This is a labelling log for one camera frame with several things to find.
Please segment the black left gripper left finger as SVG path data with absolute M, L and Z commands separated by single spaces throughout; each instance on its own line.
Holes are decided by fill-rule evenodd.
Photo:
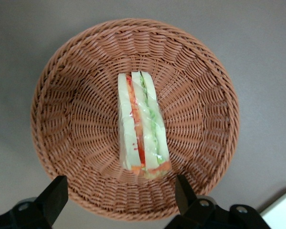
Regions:
M 0 229 L 51 229 L 68 199 L 67 177 L 57 176 L 38 197 L 0 215 Z

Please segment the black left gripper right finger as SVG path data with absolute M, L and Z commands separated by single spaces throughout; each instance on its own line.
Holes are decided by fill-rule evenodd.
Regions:
M 247 205 L 232 205 L 224 210 L 208 196 L 197 196 L 184 175 L 177 175 L 175 199 L 180 214 L 167 229 L 268 229 L 261 215 Z

